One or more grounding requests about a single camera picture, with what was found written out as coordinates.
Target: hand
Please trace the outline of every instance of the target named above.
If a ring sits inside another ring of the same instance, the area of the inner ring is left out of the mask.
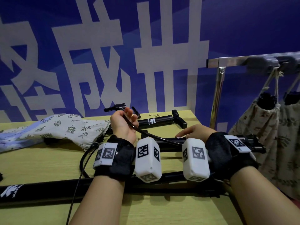
[[[122,117],[124,113],[133,125],[136,127],[139,126],[137,115],[133,115],[133,110],[129,109],[129,107],[126,107],[125,110],[117,110],[113,115],[111,115],[110,125],[112,127],[112,132],[118,138],[128,140],[130,143],[134,144],[137,139],[135,135],[136,131],[130,127]]]
[[[182,137],[185,135],[186,138],[195,138],[200,139],[204,143],[206,143],[207,139],[212,133],[215,133],[216,131],[206,127],[202,124],[197,124],[190,126],[189,128],[186,128],[179,132],[175,137]]]

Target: table surface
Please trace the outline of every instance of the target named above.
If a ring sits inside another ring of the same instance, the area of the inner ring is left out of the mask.
[[[188,126],[200,123],[190,110],[179,111]],[[171,112],[160,112],[160,116]],[[141,114],[141,119],[149,114]],[[102,120],[109,116],[87,117],[85,119]],[[30,125],[33,122],[1,123],[0,130]],[[181,128],[168,125],[148,129],[149,133],[161,137],[174,137]],[[0,172],[4,180],[0,185],[13,185],[43,181],[75,179],[79,177],[79,161],[83,155],[80,147],[73,143],[57,144],[47,147],[38,144],[0,154]],[[93,155],[86,171],[93,175]],[[161,154],[163,173],[182,170],[182,153]],[[72,215],[79,204],[74,204]],[[65,224],[69,204],[33,206],[0,209],[0,224]],[[123,198],[120,224],[242,224],[229,197],[201,198],[194,196],[141,196],[125,195]]]

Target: metal rack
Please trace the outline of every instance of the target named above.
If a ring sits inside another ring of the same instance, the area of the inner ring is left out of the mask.
[[[247,66],[248,73],[268,74],[280,67],[285,74],[299,72],[300,52],[275,53],[239,57],[220,57],[206,60],[206,68],[217,68],[216,86],[209,127],[215,129],[226,67]]]

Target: cloth bag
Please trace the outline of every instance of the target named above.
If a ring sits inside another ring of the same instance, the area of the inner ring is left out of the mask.
[[[272,110],[262,109],[257,105],[257,97],[228,132],[230,135],[257,135],[267,151],[265,154],[254,153],[256,161],[260,164],[259,171],[273,183],[275,182],[273,177],[276,172],[277,154],[275,139],[277,138],[280,113],[280,104],[278,103],[278,79],[280,76],[282,73],[278,71],[278,68],[274,68],[260,92],[261,94],[268,90],[270,82],[275,79],[275,95],[277,96],[275,107]]]
[[[298,74],[287,94],[300,80]],[[300,200],[300,101],[280,107],[277,136],[276,186],[291,198]]]
[[[69,139],[87,150],[109,125],[110,120],[86,120],[75,114],[52,115],[29,126],[1,131],[0,152],[42,143],[43,138]]]

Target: small metal pin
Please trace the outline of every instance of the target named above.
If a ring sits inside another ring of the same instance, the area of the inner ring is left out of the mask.
[[[160,116],[159,116],[159,114],[157,114],[157,115],[152,115],[152,114],[149,114],[149,116],[160,117]]]

